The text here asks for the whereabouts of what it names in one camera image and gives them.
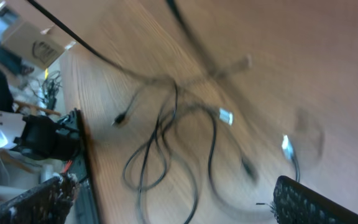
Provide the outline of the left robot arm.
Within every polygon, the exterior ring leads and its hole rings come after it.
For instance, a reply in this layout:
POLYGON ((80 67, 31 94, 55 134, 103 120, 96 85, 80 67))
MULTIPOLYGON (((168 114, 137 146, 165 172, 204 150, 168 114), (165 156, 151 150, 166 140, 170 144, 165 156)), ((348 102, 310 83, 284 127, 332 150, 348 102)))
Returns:
POLYGON ((0 111, 0 148, 33 160, 72 160, 81 152, 83 122, 75 109, 58 121, 0 111))

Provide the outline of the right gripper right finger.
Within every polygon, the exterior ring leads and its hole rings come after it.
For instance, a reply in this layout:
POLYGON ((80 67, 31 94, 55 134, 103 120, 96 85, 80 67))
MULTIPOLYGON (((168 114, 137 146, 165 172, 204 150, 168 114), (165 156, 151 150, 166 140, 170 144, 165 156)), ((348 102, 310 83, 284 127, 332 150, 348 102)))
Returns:
POLYGON ((277 179, 272 211, 278 223, 358 224, 358 214, 284 175, 277 179))

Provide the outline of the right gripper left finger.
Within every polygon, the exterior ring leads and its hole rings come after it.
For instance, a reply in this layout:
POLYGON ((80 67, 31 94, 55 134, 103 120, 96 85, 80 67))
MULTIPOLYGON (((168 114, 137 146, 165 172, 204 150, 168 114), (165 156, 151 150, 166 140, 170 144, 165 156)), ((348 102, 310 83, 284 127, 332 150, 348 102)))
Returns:
POLYGON ((51 179, 0 205, 0 224, 65 223, 79 188, 75 174, 54 174, 51 179))

